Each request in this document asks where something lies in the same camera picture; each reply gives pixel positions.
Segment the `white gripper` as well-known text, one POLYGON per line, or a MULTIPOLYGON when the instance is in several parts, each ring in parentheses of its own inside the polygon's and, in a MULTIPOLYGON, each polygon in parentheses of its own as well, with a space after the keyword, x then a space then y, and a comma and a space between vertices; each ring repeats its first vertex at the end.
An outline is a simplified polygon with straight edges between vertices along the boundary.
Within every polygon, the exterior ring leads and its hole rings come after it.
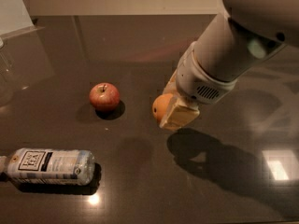
POLYGON ((223 82, 210 77, 197 62, 194 46, 195 43, 192 42, 184 52, 177 71, 174 71, 163 90, 163 94, 175 94, 178 90, 181 95, 194 102, 173 95, 159 124, 162 129, 176 131, 185 127, 199 116, 197 103, 215 104, 235 87, 235 80, 223 82))

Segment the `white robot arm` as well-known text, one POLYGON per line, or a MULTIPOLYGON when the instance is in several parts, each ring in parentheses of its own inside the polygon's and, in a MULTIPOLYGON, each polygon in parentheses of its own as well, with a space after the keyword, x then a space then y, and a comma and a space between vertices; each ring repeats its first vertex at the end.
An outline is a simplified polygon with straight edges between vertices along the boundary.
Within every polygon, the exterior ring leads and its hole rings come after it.
POLYGON ((299 0, 221 0, 222 9, 182 55, 164 88, 159 126, 178 130, 218 102, 237 79, 286 45, 299 45, 299 0))

